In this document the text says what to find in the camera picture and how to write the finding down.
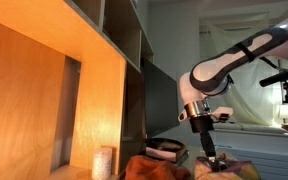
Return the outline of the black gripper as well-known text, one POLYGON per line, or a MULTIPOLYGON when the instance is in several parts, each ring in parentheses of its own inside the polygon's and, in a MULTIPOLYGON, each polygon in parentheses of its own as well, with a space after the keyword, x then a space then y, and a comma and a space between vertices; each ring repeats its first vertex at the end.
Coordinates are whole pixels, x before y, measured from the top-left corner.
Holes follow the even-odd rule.
POLYGON ((215 146, 209 132, 213 130, 213 120, 210 116, 198 116, 190 119, 190 125, 193 133, 200 134, 202 148, 208 158, 208 163, 213 172, 220 171, 220 163, 215 157, 215 146))

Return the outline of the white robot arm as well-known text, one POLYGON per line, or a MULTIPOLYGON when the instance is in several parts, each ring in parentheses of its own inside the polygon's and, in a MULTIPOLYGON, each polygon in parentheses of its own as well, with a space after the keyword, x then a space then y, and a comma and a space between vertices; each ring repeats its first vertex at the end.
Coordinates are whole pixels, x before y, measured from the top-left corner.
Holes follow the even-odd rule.
POLYGON ((227 92, 232 83, 229 76, 232 70, 257 58, 265 59, 269 56, 288 59, 288 18, 197 63, 180 78, 179 89, 184 109, 178 119, 189 120, 192 131, 200 135, 206 164, 214 172, 220 170, 220 163, 209 132, 213 129, 214 119, 224 120, 232 115, 233 110, 223 107, 212 112, 207 99, 227 92))

